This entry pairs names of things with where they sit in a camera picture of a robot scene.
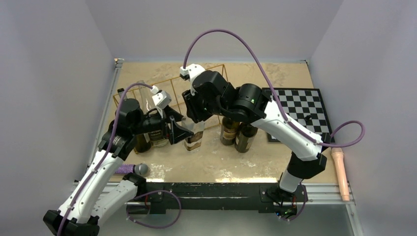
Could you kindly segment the dark green bottle right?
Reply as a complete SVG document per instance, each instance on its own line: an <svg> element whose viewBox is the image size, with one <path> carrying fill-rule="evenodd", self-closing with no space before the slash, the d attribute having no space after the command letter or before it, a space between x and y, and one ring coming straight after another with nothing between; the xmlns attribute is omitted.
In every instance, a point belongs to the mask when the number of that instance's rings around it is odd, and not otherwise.
<svg viewBox="0 0 417 236"><path fill-rule="evenodd" d="M223 117L221 125L220 141L225 146L235 143L240 123L231 118Z"/></svg>

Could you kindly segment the dark green bottle white label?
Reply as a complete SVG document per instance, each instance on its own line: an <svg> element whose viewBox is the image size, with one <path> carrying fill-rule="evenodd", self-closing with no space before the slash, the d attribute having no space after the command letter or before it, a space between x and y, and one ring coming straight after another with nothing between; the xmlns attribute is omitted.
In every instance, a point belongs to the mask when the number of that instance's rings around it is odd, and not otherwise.
<svg viewBox="0 0 417 236"><path fill-rule="evenodd" d="M246 153L251 148L258 128L249 123L242 122L235 139L235 149L240 153Z"/></svg>

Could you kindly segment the clear round glass bottle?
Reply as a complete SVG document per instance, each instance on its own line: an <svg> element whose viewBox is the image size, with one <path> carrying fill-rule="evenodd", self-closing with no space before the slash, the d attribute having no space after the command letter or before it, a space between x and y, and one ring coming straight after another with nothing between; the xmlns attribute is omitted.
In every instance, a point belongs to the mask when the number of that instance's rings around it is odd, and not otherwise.
<svg viewBox="0 0 417 236"><path fill-rule="evenodd" d="M146 129L148 132L148 137L153 147L160 148L165 146L169 141L165 139L165 136L162 133L160 128L160 114L156 110L156 105L152 99L153 94L150 89L145 86L139 86L139 95L141 98L141 109L146 116L146 121L149 124L146 124Z"/></svg>

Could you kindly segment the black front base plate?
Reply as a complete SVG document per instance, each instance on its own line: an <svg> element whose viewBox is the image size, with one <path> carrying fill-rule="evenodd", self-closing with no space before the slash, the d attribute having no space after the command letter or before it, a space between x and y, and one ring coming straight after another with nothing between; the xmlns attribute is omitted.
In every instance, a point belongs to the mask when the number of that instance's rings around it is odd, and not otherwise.
<svg viewBox="0 0 417 236"><path fill-rule="evenodd" d="M295 215L308 201L303 185L295 193L285 194L278 183L197 183L149 182L141 194L148 197L131 200L131 206L143 205L151 214L165 214L169 209L252 210L259 213Z"/></svg>

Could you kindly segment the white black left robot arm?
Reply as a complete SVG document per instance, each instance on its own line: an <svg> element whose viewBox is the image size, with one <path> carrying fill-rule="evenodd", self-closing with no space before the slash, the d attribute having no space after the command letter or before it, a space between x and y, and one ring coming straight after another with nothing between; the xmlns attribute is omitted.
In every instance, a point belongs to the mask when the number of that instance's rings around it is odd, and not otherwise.
<svg viewBox="0 0 417 236"><path fill-rule="evenodd" d="M119 103L114 121L74 192L57 210L49 210L44 215L43 221L52 234L96 236L119 207L149 195L147 180L139 174L128 173L106 197L100 197L110 177L135 147L137 135L162 130L163 137L172 145L191 137L192 131L178 125L182 117L168 106L162 110L162 115L145 115L133 98Z"/></svg>

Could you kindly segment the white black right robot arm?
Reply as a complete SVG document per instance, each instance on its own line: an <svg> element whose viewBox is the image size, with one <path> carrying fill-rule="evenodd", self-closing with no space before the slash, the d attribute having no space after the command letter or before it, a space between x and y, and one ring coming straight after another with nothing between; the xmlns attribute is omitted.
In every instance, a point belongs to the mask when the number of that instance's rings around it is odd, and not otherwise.
<svg viewBox="0 0 417 236"><path fill-rule="evenodd" d="M276 187L280 199L290 199L304 179L325 169L327 159L322 156L322 137L292 119L277 99L271 99L257 85L235 88L219 72L204 68L181 69L180 76L190 82L190 89L182 96L187 116L195 123L213 115L224 116L266 131L292 151Z"/></svg>

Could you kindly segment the clear square bottle black cap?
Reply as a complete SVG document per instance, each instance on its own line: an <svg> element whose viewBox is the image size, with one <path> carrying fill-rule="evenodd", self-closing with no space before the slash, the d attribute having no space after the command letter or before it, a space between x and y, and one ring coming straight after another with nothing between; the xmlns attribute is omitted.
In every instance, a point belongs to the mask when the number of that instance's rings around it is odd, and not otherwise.
<svg viewBox="0 0 417 236"><path fill-rule="evenodd" d="M188 152L198 151L203 138L203 132L205 128L205 122L201 121L195 123L188 117L183 117L181 120L182 127L193 132L193 135L184 139L184 147Z"/></svg>

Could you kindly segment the purple handled microphone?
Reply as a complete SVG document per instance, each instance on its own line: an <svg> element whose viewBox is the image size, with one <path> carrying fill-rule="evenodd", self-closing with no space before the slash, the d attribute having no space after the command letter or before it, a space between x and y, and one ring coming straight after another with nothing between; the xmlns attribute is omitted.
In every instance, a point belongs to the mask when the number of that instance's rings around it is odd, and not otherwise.
<svg viewBox="0 0 417 236"><path fill-rule="evenodd" d="M140 164L122 164L116 171L115 174L122 175L128 173L135 173L140 176L147 176L149 167L145 163Z"/></svg>

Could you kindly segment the olive bottle silver neck foil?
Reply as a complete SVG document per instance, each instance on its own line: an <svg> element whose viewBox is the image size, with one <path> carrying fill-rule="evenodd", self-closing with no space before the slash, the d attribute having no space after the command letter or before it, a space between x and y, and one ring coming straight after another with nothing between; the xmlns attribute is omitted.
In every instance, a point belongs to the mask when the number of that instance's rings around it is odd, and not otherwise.
<svg viewBox="0 0 417 236"><path fill-rule="evenodd" d="M119 95L119 100L120 101L121 100L126 100L128 98L134 98L134 97L130 96L129 93L127 93L125 95L125 97L122 99L121 96L124 93L124 91L125 91L125 89L123 89L123 88L117 89L117 93ZM134 152L136 154L143 153L143 152L146 152L146 151L150 150L151 142L150 142L149 135L147 133L136 135L136 140L137 140L137 143L134 147Z"/></svg>

